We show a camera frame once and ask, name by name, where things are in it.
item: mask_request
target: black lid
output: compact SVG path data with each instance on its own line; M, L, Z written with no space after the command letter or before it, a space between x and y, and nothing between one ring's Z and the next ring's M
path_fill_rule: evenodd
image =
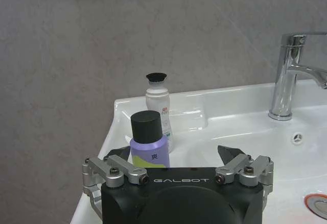
M153 72L147 75L147 78L150 82L161 82L164 81L167 77L167 74L162 72Z
M142 144L156 142L162 137L160 113L141 111L131 116L134 141Z

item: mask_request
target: chrome faucet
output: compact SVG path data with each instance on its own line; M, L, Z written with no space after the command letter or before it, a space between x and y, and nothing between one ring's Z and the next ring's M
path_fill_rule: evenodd
M292 118L291 102L298 73L314 79L318 86L327 89L327 70L299 65L307 35L327 35L327 32L292 33L282 36L281 52L275 91L269 117L276 120Z

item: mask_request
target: metal bracket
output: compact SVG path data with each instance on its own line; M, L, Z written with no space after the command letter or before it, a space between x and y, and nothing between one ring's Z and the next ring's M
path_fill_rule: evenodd
M146 184L149 181L147 170L128 163L117 155L111 155L105 161L94 157L82 164L83 192L90 197L92 208L102 219L101 190L98 184L116 188L124 184L124 175L132 184Z
M117 167L121 170L128 181L132 184L146 184L149 181L147 170L144 168L135 167L117 155L111 155L107 159L107 163L112 167Z
M235 148L220 149L228 151ZM274 163L269 157L259 156L253 161L250 155L240 153L226 165L216 168L216 182L221 185L232 183L236 174L239 174L240 183L246 187L255 187L260 182L264 188L264 209L268 194L273 190L273 170Z

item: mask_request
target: sink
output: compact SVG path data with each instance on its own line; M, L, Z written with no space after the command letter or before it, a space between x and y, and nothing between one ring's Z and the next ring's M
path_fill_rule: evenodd
M327 91L312 80L298 81L293 119L276 121L267 115L273 88L262 84L171 94L171 167L221 166L217 145L238 147L253 158L269 156L275 165L274 190L263 223L325 223L303 199L327 194ZM128 144L130 116L140 110L146 110L145 97L115 101L99 158ZM101 223L85 194L71 223Z

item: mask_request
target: overflow drain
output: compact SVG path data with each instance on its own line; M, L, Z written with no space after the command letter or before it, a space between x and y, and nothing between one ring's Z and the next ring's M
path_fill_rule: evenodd
M309 194L305 197L305 205L311 212L327 220L327 195Z
M293 134L291 141L294 145L301 145L303 142L303 135L300 132L296 132Z

